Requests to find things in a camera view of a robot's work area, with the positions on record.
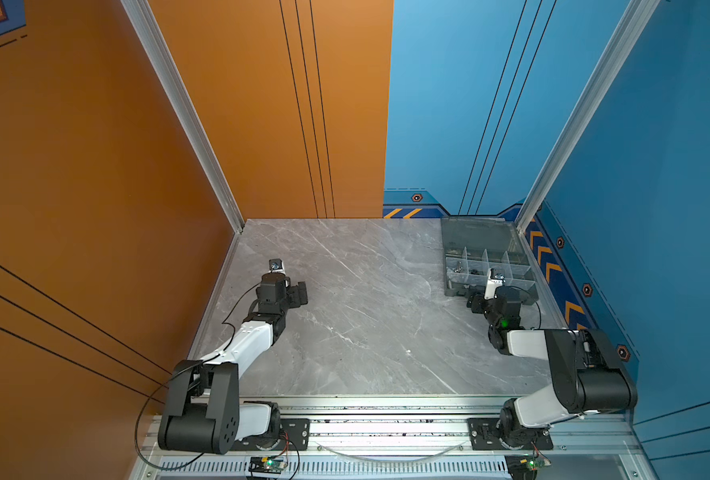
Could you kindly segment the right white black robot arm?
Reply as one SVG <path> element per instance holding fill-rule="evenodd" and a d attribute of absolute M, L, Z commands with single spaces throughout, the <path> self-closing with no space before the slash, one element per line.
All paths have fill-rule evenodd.
<path fill-rule="evenodd" d="M 548 386 L 504 403 L 489 429 L 497 441 L 506 449 L 534 447 L 557 423 L 634 408 L 637 387 L 606 333 L 527 329 L 521 318 L 524 293 L 503 285 L 491 293 L 472 287 L 467 294 L 467 307 L 485 317 L 489 342 L 499 353 L 549 364 Z"/>

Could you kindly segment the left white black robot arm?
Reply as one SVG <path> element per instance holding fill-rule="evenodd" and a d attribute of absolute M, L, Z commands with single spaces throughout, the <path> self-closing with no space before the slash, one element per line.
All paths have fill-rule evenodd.
<path fill-rule="evenodd" d="M 279 407 L 240 400 L 240 379 L 285 331 L 288 312 L 307 305 L 307 285 L 285 273 L 265 274 L 256 300 L 230 340 L 197 360 L 175 367 L 158 431 L 164 450 L 226 454 L 244 439 L 281 438 Z"/>

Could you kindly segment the grey compartment organizer box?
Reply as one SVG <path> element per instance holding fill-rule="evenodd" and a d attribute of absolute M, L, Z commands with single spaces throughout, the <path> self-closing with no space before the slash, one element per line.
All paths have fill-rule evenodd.
<path fill-rule="evenodd" d="M 530 305 L 539 299 L 530 255 L 514 227 L 503 219 L 449 217 L 441 220 L 444 293 L 466 297 L 472 287 L 486 287 L 491 273 L 523 290 Z"/>

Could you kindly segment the right green circuit board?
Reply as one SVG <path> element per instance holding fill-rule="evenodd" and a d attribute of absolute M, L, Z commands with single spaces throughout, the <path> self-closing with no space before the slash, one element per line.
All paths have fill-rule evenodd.
<path fill-rule="evenodd" d="M 513 480 L 536 480 L 541 470 L 552 466 L 542 456 L 506 456 L 507 471 Z"/>

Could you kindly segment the green circuit board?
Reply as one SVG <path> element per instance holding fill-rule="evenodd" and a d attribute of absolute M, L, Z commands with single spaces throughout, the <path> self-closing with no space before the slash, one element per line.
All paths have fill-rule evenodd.
<path fill-rule="evenodd" d="M 248 475 L 257 478 L 279 477 L 290 468 L 287 460 L 279 457 L 258 457 L 250 458 L 248 464 Z"/>
<path fill-rule="evenodd" d="M 536 480 L 541 470 L 552 466 L 542 456 L 506 456 L 507 471 L 513 480 Z"/>

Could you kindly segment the left green circuit board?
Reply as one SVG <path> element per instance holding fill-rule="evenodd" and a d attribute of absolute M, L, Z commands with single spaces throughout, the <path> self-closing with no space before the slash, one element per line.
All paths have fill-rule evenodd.
<path fill-rule="evenodd" d="M 250 458 L 248 464 L 248 475 L 257 478 L 279 477 L 290 468 L 287 460 L 279 457 L 258 457 Z"/>

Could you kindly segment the aluminium rail frame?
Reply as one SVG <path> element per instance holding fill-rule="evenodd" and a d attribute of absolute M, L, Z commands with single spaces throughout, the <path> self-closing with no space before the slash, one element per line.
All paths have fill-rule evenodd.
<path fill-rule="evenodd" d="M 309 418 L 308 449 L 282 456 L 282 479 L 512 479 L 506 456 L 542 456 L 537 479 L 654 479 L 623 414 L 550 430 L 554 449 L 476 451 L 467 420 L 495 418 L 502 395 L 274 396 L 282 418 Z"/>

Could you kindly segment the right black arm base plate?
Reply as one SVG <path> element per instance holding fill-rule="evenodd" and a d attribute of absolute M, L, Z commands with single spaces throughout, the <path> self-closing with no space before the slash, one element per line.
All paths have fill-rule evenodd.
<path fill-rule="evenodd" d="M 469 418 L 467 427 L 472 448 L 476 451 L 554 449 L 552 437 L 546 428 L 526 428 L 517 422 L 505 427 L 500 418 L 493 417 Z"/>

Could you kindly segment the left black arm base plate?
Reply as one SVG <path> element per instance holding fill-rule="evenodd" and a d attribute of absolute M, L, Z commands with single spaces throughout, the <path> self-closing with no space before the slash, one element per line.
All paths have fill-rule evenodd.
<path fill-rule="evenodd" d="M 311 421 L 309 418 L 283 417 L 276 429 L 271 428 L 262 435 L 248 436 L 236 440 L 231 448 L 235 451 L 269 451 L 280 452 L 291 441 L 291 450 L 306 451 L 310 438 Z"/>

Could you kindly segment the left aluminium corner post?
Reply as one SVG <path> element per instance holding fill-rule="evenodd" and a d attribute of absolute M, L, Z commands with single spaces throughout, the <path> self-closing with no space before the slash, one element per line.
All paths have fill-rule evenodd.
<path fill-rule="evenodd" d="M 245 220 L 148 1 L 121 0 L 128 19 L 233 231 Z"/>

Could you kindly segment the aluminium corner post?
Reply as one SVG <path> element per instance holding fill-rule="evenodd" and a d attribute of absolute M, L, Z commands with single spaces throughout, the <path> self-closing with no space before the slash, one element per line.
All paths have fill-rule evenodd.
<path fill-rule="evenodd" d="M 121 0 L 128 19 L 233 231 L 245 220 L 148 1 Z"/>
<path fill-rule="evenodd" d="M 627 5 L 516 217 L 519 234 L 525 234 L 659 4 L 633 0 Z"/>

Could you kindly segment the right aluminium corner post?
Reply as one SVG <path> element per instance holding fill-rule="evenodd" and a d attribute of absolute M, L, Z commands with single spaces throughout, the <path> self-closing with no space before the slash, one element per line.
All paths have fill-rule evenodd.
<path fill-rule="evenodd" d="M 525 234 L 659 4 L 633 0 L 627 5 L 516 217 L 519 234 Z"/>

